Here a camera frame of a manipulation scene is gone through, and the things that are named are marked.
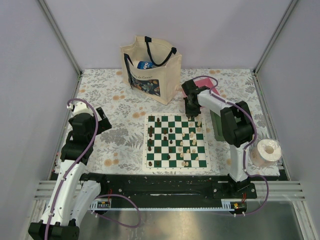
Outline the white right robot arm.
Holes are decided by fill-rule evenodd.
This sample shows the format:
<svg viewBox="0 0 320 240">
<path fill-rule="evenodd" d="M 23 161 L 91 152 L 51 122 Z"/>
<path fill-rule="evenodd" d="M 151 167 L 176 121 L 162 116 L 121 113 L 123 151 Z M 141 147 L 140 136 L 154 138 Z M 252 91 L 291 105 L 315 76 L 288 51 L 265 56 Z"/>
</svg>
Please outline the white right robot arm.
<svg viewBox="0 0 320 240">
<path fill-rule="evenodd" d="M 231 197 L 239 198 L 246 191 L 242 181 L 249 176 L 246 150 L 257 138 L 248 104 L 245 101 L 229 101 L 215 94 L 208 86 L 198 87 L 192 79 L 181 87 L 185 94 L 185 114 L 189 119 L 197 117 L 202 107 L 220 117 L 222 136 L 229 144 L 231 157 L 228 175 L 233 182 L 228 184 L 227 191 Z"/>
</svg>

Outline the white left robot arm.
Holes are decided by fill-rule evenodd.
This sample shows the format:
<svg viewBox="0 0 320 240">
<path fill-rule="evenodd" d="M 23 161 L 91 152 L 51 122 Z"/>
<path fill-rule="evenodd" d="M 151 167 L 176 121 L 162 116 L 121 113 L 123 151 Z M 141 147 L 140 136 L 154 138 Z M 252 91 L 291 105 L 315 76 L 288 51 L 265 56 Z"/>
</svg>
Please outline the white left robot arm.
<svg viewBox="0 0 320 240">
<path fill-rule="evenodd" d="M 68 121 L 72 130 L 61 149 L 60 170 L 50 201 L 39 222 L 32 222 L 28 228 L 34 240 L 77 240 L 90 204 L 109 191 L 102 174 L 84 170 L 93 152 L 93 136 L 112 125 L 101 107 L 92 111 L 77 103 L 72 113 Z"/>
</svg>

